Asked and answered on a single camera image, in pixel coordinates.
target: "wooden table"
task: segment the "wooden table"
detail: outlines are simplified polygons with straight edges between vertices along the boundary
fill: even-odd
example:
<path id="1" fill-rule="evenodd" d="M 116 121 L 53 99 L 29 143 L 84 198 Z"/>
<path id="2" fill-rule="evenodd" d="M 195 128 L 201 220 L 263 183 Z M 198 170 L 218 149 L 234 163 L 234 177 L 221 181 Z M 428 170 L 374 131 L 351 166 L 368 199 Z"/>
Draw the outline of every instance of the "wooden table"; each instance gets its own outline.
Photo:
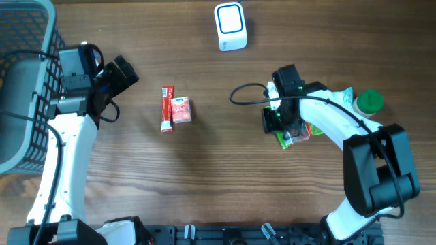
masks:
<path id="1" fill-rule="evenodd" d="M 220 52 L 214 1 L 57 5 L 65 40 L 122 54 L 140 81 L 115 101 L 91 153 L 90 224 L 138 215 L 146 224 L 318 222 L 343 200 L 342 154 L 326 136 L 282 150 L 265 135 L 261 105 L 228 101 L 233 88 L 267 83 L 295 63 L 306 82 L 380 91 L 373 117 L 409 134 L 421 183 L 402 220 L 383 219 L 386 244 L 436 238 L 436 10 L 416 1 L 244 1 L 248 45 Z M 161 133 L 161 88 L 194 104 L 192 123 Z M 259 99 L 247 89 L 238 99 Z M 109 117 L 111 108 L 104 112 Z M 23 225 L 39 176 L 0 177 L 0 244 Z"/>

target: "snack bag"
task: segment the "snack bag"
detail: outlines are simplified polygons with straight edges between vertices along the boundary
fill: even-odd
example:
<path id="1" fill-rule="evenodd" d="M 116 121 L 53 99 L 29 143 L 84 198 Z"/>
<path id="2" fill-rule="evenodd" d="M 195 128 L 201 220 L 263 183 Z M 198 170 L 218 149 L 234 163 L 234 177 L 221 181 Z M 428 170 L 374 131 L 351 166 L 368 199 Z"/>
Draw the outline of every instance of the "snack bag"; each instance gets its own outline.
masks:
<path id="1" fill-rule="evenodd" d="M 171 99 L 172 121 L 174 123 L 191 122 L 191 106 L 189 97 Z"/>

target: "gray plastic basket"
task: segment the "gray plastic basket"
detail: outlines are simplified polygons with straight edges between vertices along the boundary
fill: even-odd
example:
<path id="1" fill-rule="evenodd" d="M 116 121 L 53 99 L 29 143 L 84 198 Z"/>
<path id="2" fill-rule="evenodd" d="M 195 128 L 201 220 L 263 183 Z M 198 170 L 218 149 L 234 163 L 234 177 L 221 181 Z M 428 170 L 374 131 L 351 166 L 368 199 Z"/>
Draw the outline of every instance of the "gray plastic basket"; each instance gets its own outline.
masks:
<path id="1" fill-rule="evenodd" d="M 0 0 L 0 55 L 18 49 L 58 55 L 65 42 L 55 25 L 49 0 Z M 0 60 L 0 108 L 47 121 L 44 110 L 61 89 L 61 74 L 58 60 L 34 54 Z M 0 174 L 42 173 L 47 143 L 47 128 L 0 114 Z"/>

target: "red snack package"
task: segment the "red snack package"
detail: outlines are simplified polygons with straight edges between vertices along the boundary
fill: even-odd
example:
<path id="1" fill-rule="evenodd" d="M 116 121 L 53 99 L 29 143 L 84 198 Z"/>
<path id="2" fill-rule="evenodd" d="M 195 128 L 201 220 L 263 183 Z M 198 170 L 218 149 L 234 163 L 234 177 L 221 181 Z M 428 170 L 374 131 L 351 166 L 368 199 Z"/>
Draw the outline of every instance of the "red snack package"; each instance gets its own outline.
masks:
<path id="1" fill-rule="evenodd" d="M 191 122 L 191 106 L 189 97 L 171 99 L 172 121 L 174 123 Z"/>
<path id="2" fill-rule="evenodd" d="M 172 132 L 171 127 L 171 99 L 174 98 L 174 86 L 162 87 L 162 125 L 161 132 Z"/>

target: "green bottle cap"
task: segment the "green bottle cap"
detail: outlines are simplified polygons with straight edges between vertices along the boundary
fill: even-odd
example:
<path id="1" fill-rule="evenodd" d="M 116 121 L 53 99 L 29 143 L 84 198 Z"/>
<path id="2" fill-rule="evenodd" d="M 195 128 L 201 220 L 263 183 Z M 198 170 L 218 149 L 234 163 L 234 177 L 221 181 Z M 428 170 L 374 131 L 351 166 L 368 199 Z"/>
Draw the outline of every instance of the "green bottle cap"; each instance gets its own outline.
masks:
<path id="1" fill-rule="evenodd" d="M 357 107 L 366 114 L 380 111 L 384 105 L 384 98 L 378 91 L 369 89 L 357 97 Z"/>

